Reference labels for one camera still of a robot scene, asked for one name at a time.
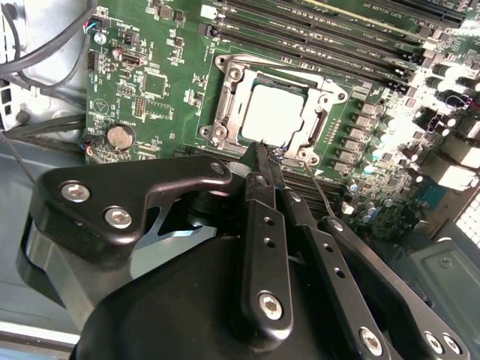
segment motherboard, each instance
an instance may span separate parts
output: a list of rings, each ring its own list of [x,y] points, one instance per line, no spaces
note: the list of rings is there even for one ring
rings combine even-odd
[[[239,159],[366,236],[479,183],[478,0],[101,0],[88,26],[87,161]]]

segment cpu socket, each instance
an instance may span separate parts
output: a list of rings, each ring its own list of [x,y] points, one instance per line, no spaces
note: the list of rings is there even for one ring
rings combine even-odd
[[[332,106],[347,93],[332,80],[252,55],[220,55],[225,73],[214,123],[199,129],[219,149],[244,154],[253,141],[285,151],[285,164],[317,165],[314,149]]]

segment dimm slot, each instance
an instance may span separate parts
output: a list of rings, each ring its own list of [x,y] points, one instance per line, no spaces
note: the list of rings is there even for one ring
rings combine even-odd
[[[339,41],[348,40],[352,41],[353,43],[361,44],[365,47],[366,50],[382,53],[384,56],[393,56],[396,59],[405,60],[405,58],[409,55],[408,52],[405,52],[400,49],[392,49],[387,46],[383,46],[381,43],[378,43],[373,40],[368,40],[364,38],[360,38],[350,34],[347,30],[342,30],[340,28],[328,28],[325,27],[324,24],[321,22],[317,22],[313,19],[305,19],[305,18],[298,18],[293,13],[281,13],[275,10],[272,10],[265,5],[261,4],[251,4],[249,1],[238,2],[236,0],[229,0],[228,5],[231,8],[235,8],[236,10],[241,10],[245,12],[252,13],[253,15],[258,15],[265,17],[271,21],[278,21],[279,23],[290,23],[295,24],[295,26],[301,27],[302,29],[308,29],[312,32],[316,32],[319,35],[325,34],[325,36],[330,36],[331,38],[336,38]],[[326,18],[326,16],[316,15],[319,18]],[[366,29],[362,28],[359,31],[366,32]]]
[[[376,83],[381,86],[390,86],[394,80],[385,78],[384,76],[377,76],[374,73],[365,73],[359,69],[352,69],[348,71],[345,67],[342,67],[338,63],[329,61],[328,59],[321,58],[319,56],[309,56],[306,52],[295,50],[289,46],[280,45],[278,43],[267,43],[264,40],[258,40],[257,38],[250,37],[246,34],[239,33],[237,31],[232,31],[232,29],[221,29],[219,30],[220,39],[234,41],[234,42],[244,42],[256,47],[257,49],[268,49],[273,52],[279,53],[281,56],[291,56],[294,59],[302,60],[305,63],[310,65],[317,65],[324,69],[329,69],[330,71],[343,74],[346,77],[349,77],[352,80],[361,79],[369,83]]]
[[[225,19],[223,19],[223,21],[226,23],[230,23],[232,25],[244,26],[246,29],[249,29],[251,31],[256,31],[257,29],[264,29],[264,31],[265,30],[270,31],[273,35],[278,36],[279,38],[289,38],[292,41],[298,41],[306,46],[321,49],[324,53],[330,52],[330,54],[339,54],[341,56],[349,56],[353,59],[356,59],[356,61],[358,61],[359,64],[364,64],[369,68],[376,67],[378,71],[388,71],[395,76],[398,74],[396,72],[398,67],[392,64],[391,62],[383,61],[378,58],[372,58],[370,56],[361,54],[359,52],[355,52],[353,50],[349,50],[345,48],[342,49],[340,47],[333,47],[329,43],[314,39],[312,37],[302,36],[300,34],[295,33],[294,31],[290,31],[288,28],[275,28],[272,25],[255,23],[250,20],[240,19],[230,14]]]
[[[402,35],[402,37],[400,37],[392,33],[381,32],[376,28],[368,28],[358,23],[352,23],[351,21],[352,18],[342,13],[338,13],[335,16],[332,16],[332,15],[328,15],[327,13],[314,11],[311,8],[296,4],[298,3],[297,0],[292,0],[292,2],[289,2],[289,3],[286,3],[284,0],[265,0],[265,1],[277,6],[278,8],[281,8],[281,10],[290,9],[292,11],[292,14],[296,15],[300,19],[303,19],[304,17],[306,17],[307,19],[314,19],[316,17],[319,19],[323,19],[327,22],[333,22],[333,23],[342,24],[343,26],[348,26],[358,32],[367,32],[378,38],[383,38],[386,40],[402,43],[403,45],[414,46],[414,47],[420,47],[421,45],[418,40],[413,40],[413,38],[412,40],[410,40],[409,38],[406,38],[405,35]],[[305,16],[300,14],[297,15],[295,14],[295,12],[302,12]]]

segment black mechanical arm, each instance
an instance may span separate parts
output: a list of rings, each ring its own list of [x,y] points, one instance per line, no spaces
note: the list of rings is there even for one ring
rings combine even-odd
[[[133,279],[160,234],[217,235]],[[470,358],[339,218],[317,223],[267,148],[56,169],[37,182],[18,268],[82,329],[72,359]]]

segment pcie slot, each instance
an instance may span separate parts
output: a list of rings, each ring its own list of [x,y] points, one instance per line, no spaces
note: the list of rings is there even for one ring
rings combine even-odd
[[[363,64],[366,67],[376,68],[377,71],[387,71],[392,73],[393,75],[397,75],[396,70],[398,69],[398,66],[395,66],[391,62],[383,61],[382,59],[378,58],[372,58],[371,56],[349,50],[346,47],[342,48],[341,45],[332,46],[329,43],[314,39],[312,37],[301,36],[300,34],[295,33],[293,30],[289,30],[288,28],[276,28],[273,25],[255,23],[247,19],[240,19],[238,17],[234,17],[230,14],[225,19],[223,19],[223,21],[225,23],[243,27],[251,31],[258,31],[258,29],[262,29],[262,32],[278,36],[279,39],[288,38],[291,41],[298,41],[300,44],[304,44],[305,46],[309,46],[313,49],[321,49],[323,53],[329,54],[331,56],[348,56],[352,59],[355,59],[359,64]]]
[[[218,37],[221,40],[246,43],[260,50],[271,50],[272,52],[278,53],[281,56],[290,56],[293,59],[301,60],[306,64],[320,66],[324,70],[329,70],[330,72],[334,71],[352,80],[361,79],[369,83],[376,83],[378,85],[388,87],[392,84],[392,80],[390,80],[387,76],[379,76],[375,73],[366,73],[365,71],[361,71],[358,68],[348,65],[346,62],[339,63],[338,61],[331,61],[327,58],[322,58],[317,55],[308,54],[307,52],[294,49],[291,46],[284,46],[279,43],[269,43],[265,41],[265,39],[260,40],[258,37],[251,37],[232,29],[219,29]]]
[[[378,41],[369,40],[366,38],[358,37],[352,35],[348,30],[336,27],[327,27],[324,23],[315,21],[312,18],[306,18],[303,16],[295,15],[294,13],[284,13],[281,12],[280,9],[271,9],[266,7],[262,4],[251,4],[249,1],[238,1],[238,0],[229,0],[228,5],[231,8],[235,8],[236,10],[245,11],[248,13],[252,13],[254,15],[259,15],[261,17],[265,17],[267,20],[276,21],[279,23],[290,23],[295,24],[296,27],[300,29],[309,30],[311,32],[316,32],[319,35],[330,36],[331,38],[335,38],[338,41],[352,41],[357,44],[361,44],[365,47],[366,50],[377,52],[379,54],[383,54],[384,56],[392,56],[396,59],[404,60],[404,55],[406,52],[400,49],[390,48],[387,46],[383,46]],[[327,16],[323,16],[321,14],[315,15],[318,18],[323,18],[325,21],[333,21],[329,19]],[[353,28],[353,24],[348,24],[348,27]]]
[[[366,2],[398,10],[419,20],[452,28],[460,28],[465,20],[464,13],[419,0],[366,0]]]

